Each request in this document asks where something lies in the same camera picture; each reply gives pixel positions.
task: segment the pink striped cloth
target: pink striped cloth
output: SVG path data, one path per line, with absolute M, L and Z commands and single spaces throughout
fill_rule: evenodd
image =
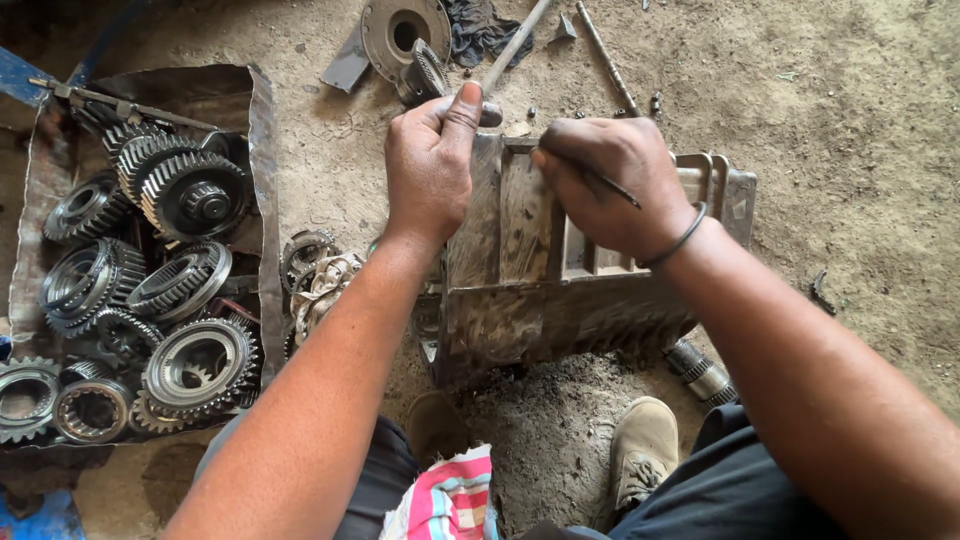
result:
M 380 540 L 498 540 L 490 445 L 439 461 L 388 512 Z

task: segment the shoe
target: shoe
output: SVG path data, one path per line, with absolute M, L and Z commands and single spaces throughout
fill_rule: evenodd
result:
M 422 471 L 470 447 L 467 424 L 440 390 L 414 400 L 407 410 L 406 432 L 410 451 Z
M 673 411 L 656 398 L 635 400 L 613 431 L 610 494 L 594 516 L 593 528 L 608 532 L 679 464 L 680 433 Z

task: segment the concrete floor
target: concrete floor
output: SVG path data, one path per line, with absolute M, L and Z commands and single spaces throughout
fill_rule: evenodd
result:
M 0 12 L 0 43 L 63 78 L 121 2 L 50 3 L 58 7 L 36 18 Z M 533 135 L 557 116 L 609 116 L 622 106 L 585 39 L 544 46 L 560 12 L 585 35 L 572 4 L 555 2 L 533 53 L 500 80 L 492 97 L 506 111 L 504 127 L 525 120 L 531 106 L 540 110 Z M 98 75 L 258 64 L 274 85 L 282 232 L 323 228 L 343 247 L 364 250 L 385 223 L 382 141 L 401 107 L 375 74 L 352 96 L 318 81 L 361 5 L 158 2 L 110 48 Z M 533 1 L 496 5 L 522 18 Z M 713 151 L 758 174 L 754 253 L 800 289 L 828 267 L 827 293 L 841 307 L 839 320 L 960 421 L 960 386 L 945 367 L 960 353 L 960 284 L 952 272 L 960 259 L 953 240 L 960 225 L 953 211 L 960 5 L 661 0 L 642 12 L 639 2 L 592 0 L 589 7 L 638 101 L 663 92 L 661 128 L 674 151 Z M 777 77 L 786 72 L 800 75 L 792 83 Z M 29 110 L 3 96 L 0 111 L 0 124 L 32 123 Z M 0 232 L 7 233 L 0 249 L 10 253 L 21 188 L 16 170 L 25 161 L 3 154 L 0 162 Z M 695 339 L 708 347 L 701 334 Z M 407 343 L 384 413 L 402 422 L 427 388 Z M 622 406 L 647 393 L 677 412 L 688 450 L 702 413 L 662 366 L 638 372 L 577 356 L 456 396 L 474 436 L 493 443 L 505 532 L 523 532 L 541 519 L 585 523 L 603 495 L 612 425 Z M 107 466 L 84 473 L 74 496 L 87 536 L 155 536 L 189 483 L 197 445 L 211 435 L 119 448 Z M 179 473 L 155 478 L 151 466 L 159 462 Z

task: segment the left hand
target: left hand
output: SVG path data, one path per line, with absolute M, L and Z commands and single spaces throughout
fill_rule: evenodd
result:
M 456 96 L 428 101 L 390 123 L 384 239 L 403 237 L 438 251 L 457 232 L 473 190 L 470 152 L 482 110 L 483 90 L 468 82 Z

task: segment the right hand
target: right hand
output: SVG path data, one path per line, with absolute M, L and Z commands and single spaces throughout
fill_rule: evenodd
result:
M 697 217 L 649 118 L 558 118 L 532 159 L 577 228 L 638 262 L 670 249 Z M 589 171 L 623 186 L 642 209 Z

